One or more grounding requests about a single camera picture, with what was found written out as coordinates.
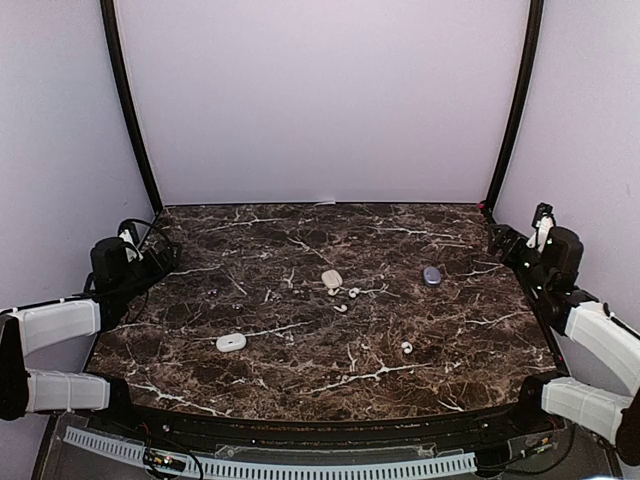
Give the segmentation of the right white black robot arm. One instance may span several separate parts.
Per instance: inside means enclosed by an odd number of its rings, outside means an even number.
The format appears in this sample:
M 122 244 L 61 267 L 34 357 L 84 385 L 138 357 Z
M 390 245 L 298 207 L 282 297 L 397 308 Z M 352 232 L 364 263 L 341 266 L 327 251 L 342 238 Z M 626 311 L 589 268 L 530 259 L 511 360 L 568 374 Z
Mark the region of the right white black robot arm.
M 526 238 L 508 225 L 489 229 L 489 251 L 516 275 L 540 322 L 598 358 L 626 387 L 620 395 L 555 371 L 528 377 L 510 424 L 534 432 L 549 415 L 599 435 L 627 465 L 639 463 L 639 335 L 576 280 L 584 246 L 564 227 L 537 226 Z

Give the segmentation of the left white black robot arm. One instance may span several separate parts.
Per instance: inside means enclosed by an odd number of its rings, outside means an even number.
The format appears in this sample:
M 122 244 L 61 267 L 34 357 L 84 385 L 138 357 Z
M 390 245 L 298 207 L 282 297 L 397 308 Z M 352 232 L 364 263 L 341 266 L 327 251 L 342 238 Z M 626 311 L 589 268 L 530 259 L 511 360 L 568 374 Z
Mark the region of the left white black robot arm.
M 103 421 L 120 436 L 141 427 L 130 389 L 122 378 L 89 373 L 29 369 L 30 354 L 67 340 L 114 330 L 143 296 L 178 266 L 182 246 L 140 251 L 117 236 L 96 243 L 85 290 L 74 297 L 1 312 L 1 418 L 28 413 L 101 411 Z

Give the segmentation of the beige earbud charging case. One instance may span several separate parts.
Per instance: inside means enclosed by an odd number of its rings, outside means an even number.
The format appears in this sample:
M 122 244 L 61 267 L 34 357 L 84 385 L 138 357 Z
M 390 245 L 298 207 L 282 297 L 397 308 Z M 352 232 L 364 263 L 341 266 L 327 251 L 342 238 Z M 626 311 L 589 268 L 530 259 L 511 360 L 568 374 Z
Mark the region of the beige earbud charging case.
M 330 288 L 341 288 L 343 285 L 343 279 L 338 271 L 336 270 L 327 270 L 321 274 L 321 280 L 325 287 Z

